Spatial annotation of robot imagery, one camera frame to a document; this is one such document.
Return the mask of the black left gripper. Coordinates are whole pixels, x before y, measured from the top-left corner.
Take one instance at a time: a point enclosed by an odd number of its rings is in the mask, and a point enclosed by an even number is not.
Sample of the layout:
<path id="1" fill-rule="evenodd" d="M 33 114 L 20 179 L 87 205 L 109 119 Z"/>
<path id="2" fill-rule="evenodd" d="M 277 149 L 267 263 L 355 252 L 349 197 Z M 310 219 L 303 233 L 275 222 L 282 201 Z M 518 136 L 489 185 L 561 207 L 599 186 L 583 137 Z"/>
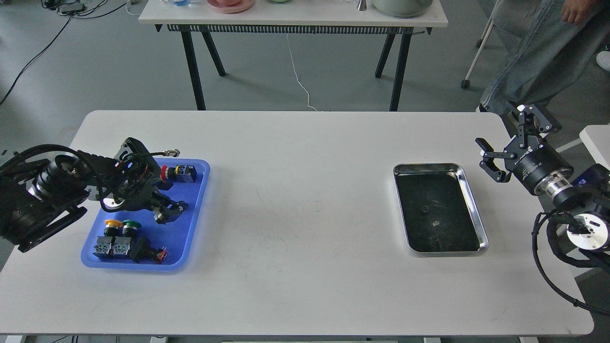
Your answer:
<path id="1" fill-rule="evenodd" d="M 113 158 L 89 155 L 89 200 L 98 201 L 107 212 L 154 212 L 157 224 L 172 223 L 189 208 L 185 201 L 174 201 L 162 191 L 172 184 L 161 182 L 161 167 L 155 156 L 176 158 L 177 149 L 149 152 L 132 137 L 122 143 Z"/>

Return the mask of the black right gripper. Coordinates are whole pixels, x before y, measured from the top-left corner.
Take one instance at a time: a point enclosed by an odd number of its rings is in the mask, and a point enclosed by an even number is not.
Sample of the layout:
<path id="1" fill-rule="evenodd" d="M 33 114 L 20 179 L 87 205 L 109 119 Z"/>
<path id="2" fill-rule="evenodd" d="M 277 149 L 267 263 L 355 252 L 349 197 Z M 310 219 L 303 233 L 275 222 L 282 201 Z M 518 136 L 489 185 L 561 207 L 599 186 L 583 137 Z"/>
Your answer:
<path id="1" fill-rule="evenodd" d="M 548 145 L 546 136 L 561 130 L 562 125 L 543 106 L 522 104 L 516 107 L 517 135 L 506 146 L 506 152 L 496 152 L 484 138 L 476 138 L 481 148 L 479 163 L 494 182 L 507 183 L 511 173 L 532 195 L 556 196 L 567 188 L 574 168 Z M 506 170 L 495 159 L 507 159 Z"/>

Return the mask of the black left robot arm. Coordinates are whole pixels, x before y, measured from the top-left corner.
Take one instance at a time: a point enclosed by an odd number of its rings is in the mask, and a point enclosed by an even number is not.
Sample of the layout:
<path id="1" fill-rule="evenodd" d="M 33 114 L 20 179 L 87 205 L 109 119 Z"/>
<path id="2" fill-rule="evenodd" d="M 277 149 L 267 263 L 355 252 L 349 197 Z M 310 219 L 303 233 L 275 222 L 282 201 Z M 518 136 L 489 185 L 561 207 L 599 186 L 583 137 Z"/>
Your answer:
<path id="1" fill-rule="evenodd" d="M 155 156 L 132 137 L 113 158 L 62 145 L 16 152 L 0 168 L 1 237 L 28 252 L 79 220 L 85 200 L 109 213 L 148 210 L 158 224 L 177 220 L 188 204 L 165 195 L 172 183 Z"/>

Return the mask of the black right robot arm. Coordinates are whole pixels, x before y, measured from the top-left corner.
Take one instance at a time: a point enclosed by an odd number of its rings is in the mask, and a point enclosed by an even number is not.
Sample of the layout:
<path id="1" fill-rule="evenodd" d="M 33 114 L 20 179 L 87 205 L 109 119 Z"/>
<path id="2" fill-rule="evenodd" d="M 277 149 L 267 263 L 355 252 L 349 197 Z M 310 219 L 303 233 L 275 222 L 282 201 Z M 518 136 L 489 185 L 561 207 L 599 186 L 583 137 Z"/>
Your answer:
<path id="1" fill-rule="evenodd" d="M 552 253 L 564 263 L 577 268 L 609 271 L 609 170 L 596 163 L 572 182 L 573 167 L 562 158 L 545 137 L 560 130 L 558 120 L 536 105 L 509 102 L 517 117 L 516 135 L 496 152 L 483 138 L 480 167 L 495 182 L 506 183 L 512 176 L 534 196 L 546 195 L 553 210 L 536 216 L 532 228 L 532 255 L 540 275 L 560 297 L 575 307 L 608 316 L 609 311 L 573 298 L 560 290 L 542 268 L 538 255 L 538 235 L 546 224 Z"/>

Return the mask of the person's hand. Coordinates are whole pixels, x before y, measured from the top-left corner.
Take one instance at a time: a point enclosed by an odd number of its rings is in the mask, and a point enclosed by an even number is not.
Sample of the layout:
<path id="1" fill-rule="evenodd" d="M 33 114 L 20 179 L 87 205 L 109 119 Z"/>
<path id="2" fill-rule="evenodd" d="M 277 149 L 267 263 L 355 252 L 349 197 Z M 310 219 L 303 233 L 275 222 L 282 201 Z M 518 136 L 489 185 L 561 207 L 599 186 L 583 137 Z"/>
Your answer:
<path id="1" fill-rule="evenodd" d="M 585 19 L 597 4 L 597 0 L 565 0 L 561 9 L 561 20 L 580 25 L 585 22 Z"/>

